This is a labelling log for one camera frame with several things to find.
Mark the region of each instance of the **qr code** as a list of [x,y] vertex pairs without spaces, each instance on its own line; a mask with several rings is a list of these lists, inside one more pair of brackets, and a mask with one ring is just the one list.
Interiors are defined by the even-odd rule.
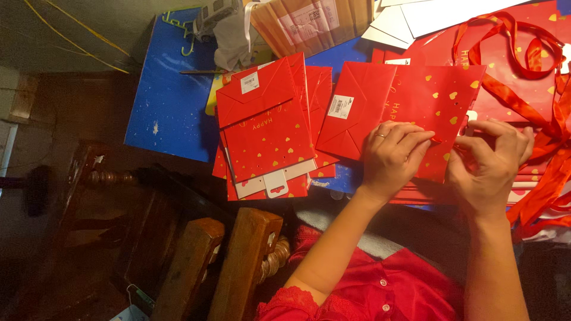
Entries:
[[317,19],[321,19],[321,12],[319,11],[319,9],[309,13],[309,21],[314,21]]

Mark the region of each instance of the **red blouse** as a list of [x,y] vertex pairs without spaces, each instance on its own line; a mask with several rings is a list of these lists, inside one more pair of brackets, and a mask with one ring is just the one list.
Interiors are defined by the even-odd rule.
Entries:
[[[299,264],[321,233],[298,230],[290,264]],[[345,274],[319,307],[311,293],[281,288],[260,303],[256,320],[457,320],[461,287],[406,248],[375,261],[356,248]]]

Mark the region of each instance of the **finger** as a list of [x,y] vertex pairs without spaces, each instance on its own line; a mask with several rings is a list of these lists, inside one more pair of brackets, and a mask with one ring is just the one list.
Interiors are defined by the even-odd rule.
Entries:
[[373,143],[373,148],[379,148],[380,144],[385,140],[387,135],[391,132],[391,130],[397,125],[406,125],[410,123],[403,123],[403,122],[393,122],[393,121],[386,121],[380,124],[379,129],[375,133],[375,141]]
[[423,141],[417,144],[410,154],[408,154],[407,163],[415,169],[415,172],[419,169],[420,163],[423,161],[424,156],[430,147],[430,141]]
[[480,164],[485,164],[494,156],[494,151],[480,137],[458,136],[456,137],[456,144],[462,149],[470,151]]
[[379,130],[379,127],[381,126],[381,124],[378,124],[377,127],[375,127],[373,130],[371,130],[371,132],[369,133],[369,135],[367,136],[367,148],[371,149],[373,146],[373,142],[375,141],[376,138],[376,134],[377,131]]
[[529,157],[532,155],[533,153],[533,144],[535,143],[535,136],[533,136],[533,128],[531,127],[526,127],[524,128],[523,132],[522,132],[529,140],[528,140],[528,144],[525,146],[525,151],[523,153],[523,155],[520,158],[520,166],[527,162]]
[[417,133],[419,131],[424,131],[424,128],[416,125],[395,125],[392,127],[391,131],[386,135],[383,144],[388,146],[397,145],[404,135],[410,133]]
[[506,122],[502,122],[502,121],[499,121],[499,120],[494,119],[494,118],[489,118],[488,120],[491,122],[500,124],[500,125],[507,127],[509,129],[512,129],[517,133],[517,153],[518,153],[518,155],[521,155],[520,158],[522,158],[523,154],[527,151],[527,147],[529,145],[529,136],[524,134],[522,131],[520,131],[519,129],[513,127],[512,125],[510,125]]
[[466,170],[464,162],[458,153],[452,149],[450,151],[450,158],[448,159],[448,177],[452,183],[464,182],[468,179],[470,173]]
[[515,129],[508,128],[493,121],[470,121],[470,127],[479,129],[496,138],[496,153],[514,162],[520,160],[523,153],[523,146],[518,150],[517,133]]
[[429,140],[434,135],[435,132],[433,131],[419,131],[417,133],[410,133],[406,135],[400,141],[400,143],[397,144],[397,147],[408,155],[411,153],[412,149],[416,147],[416,145],[422,143],[423,141]]

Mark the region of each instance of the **red lace sleeve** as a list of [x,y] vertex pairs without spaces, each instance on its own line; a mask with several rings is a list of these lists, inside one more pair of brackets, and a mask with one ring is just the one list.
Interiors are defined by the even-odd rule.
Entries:
[[313,320],[318,308],[309,291],[281,288],[270,302],[258,305],[256,320]]

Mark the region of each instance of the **hand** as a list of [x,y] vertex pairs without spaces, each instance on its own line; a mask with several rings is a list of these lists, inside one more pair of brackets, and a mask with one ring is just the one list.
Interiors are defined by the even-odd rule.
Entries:
[[449,181],[471,222],[505,222],[505,206],[518,168],[533,151],[533,130],[526,127],[520,132],[495,119],[470,121],[468,125],[497,137],[496,150],[481,138],[457,137],[456,144],[473,155],[478,169],[468,172],[459,154],[452,150],[448,162]]
[[378,125],[367,140],[365,176],[359,189],[373,200],[388,202],[415,176],[434,134],[410,123]]

